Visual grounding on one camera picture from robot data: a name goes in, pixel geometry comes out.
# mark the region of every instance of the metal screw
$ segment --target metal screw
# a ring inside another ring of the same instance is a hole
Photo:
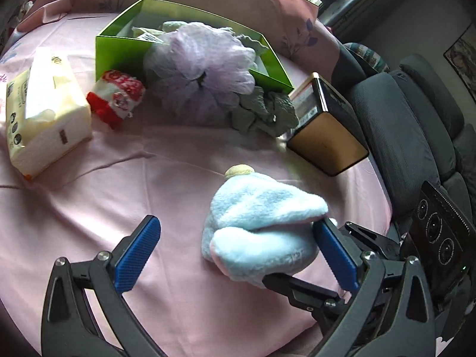
[[[55,266],[64,266],[66,263],[66,259],[63,257],[59,257],[58,259],[55,260]]]
[[[418,263],[420,259],[418,259],[416,256],[409,256],[408,261],[410,262],[410,264],[415,264]]]
[[[364,257],[365,260],[372,260],[377,257],[377,255],[373,251],[366,251],[362,254],[362,256]]]
[[[107,252],[107,251],[101,251],[101,252],[99,252],[99,253],[98,253],[98,259],[99,259],[99,260],[102,260],[103,262],[104,262],[105,260],[108,260],[108,259],[109,259],[109,252]]]
[[[324,306],[328,309],[334,309],[337,305],[332,299],[326,299],[324,302]]]

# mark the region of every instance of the wall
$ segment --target wall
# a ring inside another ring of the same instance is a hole
[[[405,0],[362,43],[380,54],[391,69],[403,57],[421,54],[458,102],[466,122],[476,127],[476,102],[443,56],[470,22],[458,0]]]

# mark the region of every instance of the pink tablecloth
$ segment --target pink tablecloth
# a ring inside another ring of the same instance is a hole
[[[0,80],[27,69],[35,47],[43,45],[68,54],[88,92],[94,83],[94,36],[113,16],[74,14],[37,28],[0,61]],[[303,75],[296,69],[293,77]],[[4,104],[1,111],[4,122]],[[10,165],[2,124],[0,298],[37,350],[55,258],[75,262],[111,250],[146,214],[160,219],[162,238],[125,298],[170,357],[263,357],[313,325],[307,312],[285,298],[232,282],[202,259],[209,203],[232,165],[249,164],[322,195],[339,223],[351,220],[382,234],[389,227],[390,207],[368,160],[329,178],[266,136],[171,125],[152,101],[121,131],[112,132],[96,118],[93,127],[92,141],[28,183]],[[322,256],[300,276],[339,288]],[[99,323],[113,341],[104,319]]]

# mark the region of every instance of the yellow tissue package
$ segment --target yellow tissue package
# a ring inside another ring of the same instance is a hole
[[[10,160],[32,179],[92,136],[91,109],[65,57],[39,47],[32,67],[7,83]]]

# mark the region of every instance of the open box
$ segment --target open box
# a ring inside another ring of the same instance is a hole
[[[215,28],[231,27],[236,34],[258,40],[269,50],[256,58],[258,71],[250,70],[256,85],[265,92],[289,94],[292,84],[278,57],[265,37],[252,29],[200,9],[164,0],[139,0],[117,16],[96,36],[96,80],[108,70],[116,69],[143,80],[143,58],[154,43],[134,39],[132,27],[158,29],[165,21],[202,22]]]

